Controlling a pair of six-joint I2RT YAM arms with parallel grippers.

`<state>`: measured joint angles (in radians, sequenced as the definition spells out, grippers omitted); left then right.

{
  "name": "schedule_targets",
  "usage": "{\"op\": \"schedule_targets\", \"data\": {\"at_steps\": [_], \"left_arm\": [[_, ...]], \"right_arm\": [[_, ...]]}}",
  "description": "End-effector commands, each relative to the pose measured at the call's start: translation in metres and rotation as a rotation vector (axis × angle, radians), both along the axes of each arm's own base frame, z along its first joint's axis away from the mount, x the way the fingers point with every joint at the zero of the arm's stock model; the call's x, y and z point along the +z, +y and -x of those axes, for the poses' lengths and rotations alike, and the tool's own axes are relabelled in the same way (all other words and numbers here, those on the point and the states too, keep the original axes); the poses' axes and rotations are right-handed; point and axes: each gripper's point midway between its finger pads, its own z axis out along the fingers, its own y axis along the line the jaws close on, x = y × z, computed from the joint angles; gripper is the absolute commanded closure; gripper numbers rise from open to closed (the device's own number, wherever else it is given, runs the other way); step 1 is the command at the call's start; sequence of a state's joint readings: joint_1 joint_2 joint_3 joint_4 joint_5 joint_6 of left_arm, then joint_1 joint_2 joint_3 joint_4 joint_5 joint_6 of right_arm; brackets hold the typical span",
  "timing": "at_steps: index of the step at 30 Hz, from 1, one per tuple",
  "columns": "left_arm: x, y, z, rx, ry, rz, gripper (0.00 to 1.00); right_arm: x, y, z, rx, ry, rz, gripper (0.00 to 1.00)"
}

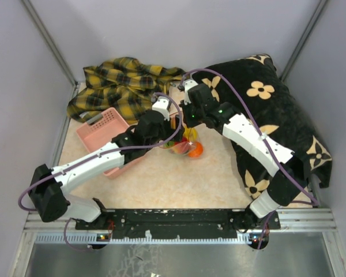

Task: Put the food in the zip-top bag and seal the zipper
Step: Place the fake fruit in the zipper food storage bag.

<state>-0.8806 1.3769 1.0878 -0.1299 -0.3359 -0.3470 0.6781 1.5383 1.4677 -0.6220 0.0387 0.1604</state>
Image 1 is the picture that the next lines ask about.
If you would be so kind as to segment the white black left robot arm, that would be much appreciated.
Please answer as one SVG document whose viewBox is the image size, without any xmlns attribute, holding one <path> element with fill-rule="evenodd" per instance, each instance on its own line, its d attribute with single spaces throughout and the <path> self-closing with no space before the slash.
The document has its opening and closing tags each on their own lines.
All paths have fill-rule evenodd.
<svg viewBox="0 0 346 277">
<path fill-rule="evenodd" d="M 63 166 L 50 169 L 43 164 L 36 168 L 28 195 L 41 220 L 48 223 L 65 216 L 89 222 L 96 229 L 105 227 L 108 214 L 102 211 L 100 201 L 71 192 L 87 180 L 110 169 L 121 169 L 172 140 L 181 126 L 181 113 L 176 115 L 175 127 L 171 127 L 170 116 L 149 110 L 138 124 L 94 152 Z"/>
</svg>

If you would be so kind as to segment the red toy fruit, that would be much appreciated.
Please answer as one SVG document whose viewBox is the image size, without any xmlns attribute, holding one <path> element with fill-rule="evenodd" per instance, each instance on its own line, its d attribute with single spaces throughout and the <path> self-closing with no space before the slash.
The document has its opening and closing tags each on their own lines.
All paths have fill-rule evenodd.
<svg viewBox="0 0 346 277">
<path fill-rule="evenodd" d="M 174 141 L 169 151 L 173 154 L 185 155 L 190 151 L 190 147 L 190 142 L 183 138 L 182 141 Z"/>
</svg>

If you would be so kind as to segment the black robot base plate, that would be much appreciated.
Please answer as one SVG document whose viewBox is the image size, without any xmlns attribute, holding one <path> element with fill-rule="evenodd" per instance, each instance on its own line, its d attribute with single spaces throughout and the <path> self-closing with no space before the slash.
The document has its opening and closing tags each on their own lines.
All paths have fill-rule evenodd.
<svg viewBox="0 0 346 277">
<path fill-rule="evenodd" d="M 93 222 L 76 220 L 76 230 L 103 230 L 115 239 L 236 238 L 241 230 L 262 229 L 249 209 L 108 209 Z"/>
</svg>

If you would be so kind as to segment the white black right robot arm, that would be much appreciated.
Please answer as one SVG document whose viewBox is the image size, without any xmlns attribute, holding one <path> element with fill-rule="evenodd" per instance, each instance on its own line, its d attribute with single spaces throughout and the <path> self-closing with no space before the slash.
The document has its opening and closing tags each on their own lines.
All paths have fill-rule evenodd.
<svg viewBox="0 0 346 277">
<path fill-rule="evenodd" d="M 271 176 L 269 186 L 251 202 L 246 214 L 247 224 L 260 228 L 269 213 L 287 206 L 299 194 L 296 185 L 306 187 L 309 164 L 302 154 L 258 133 L 254 124 L 231 103 L 219 103 L 207 85 L 188 80 L 180 89 L 185 92 L 180 106 L 188 127 L 203 123 L 214 129 L 246 150 Z"/>
</svg>

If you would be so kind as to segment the pink plastic basket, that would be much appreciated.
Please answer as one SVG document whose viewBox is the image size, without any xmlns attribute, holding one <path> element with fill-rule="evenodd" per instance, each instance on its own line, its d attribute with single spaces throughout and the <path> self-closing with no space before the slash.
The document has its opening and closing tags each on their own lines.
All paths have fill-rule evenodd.
<svg viewBox="0 0 346 277">
<path fill-rule="evenodd" d="M 89 154 L 124 133 L 129 126 L 115 108 L 108 108 L 78 127 L 76 134 Z"/>
</svg>

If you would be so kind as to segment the clear orange-zipper zip bag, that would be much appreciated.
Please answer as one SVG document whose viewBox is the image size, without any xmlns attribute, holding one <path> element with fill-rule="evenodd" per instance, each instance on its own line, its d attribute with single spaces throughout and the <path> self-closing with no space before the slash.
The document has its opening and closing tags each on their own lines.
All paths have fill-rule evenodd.
<svg viewBox="0 0 346 277">
<path fill-rule="evenodd" d="M 198 132 L 195 128 L 187 128 L 185 125 L 183 130 L 181 141 L 169 141 L 161 145 L 160 148 L 166 149 L 171 154 L 199 158 L 204 152 L 204 147 L 200 142 Z"/>
</svg>

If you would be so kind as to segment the yellow toy fruit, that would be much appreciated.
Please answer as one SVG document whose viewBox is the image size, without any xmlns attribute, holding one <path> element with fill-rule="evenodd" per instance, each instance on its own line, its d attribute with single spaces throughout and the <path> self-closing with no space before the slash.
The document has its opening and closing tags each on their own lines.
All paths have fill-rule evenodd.
<svg viewBox="0 0 346 277">
<path fill-rule="evenodd" d="M 187 141 L 196 141 L 198 137 L 198 133 L 194 128 L 187 128 L 185 127 L 185 131 L 183 133 L 184 138 L 187 139 Z"/>
</svg>

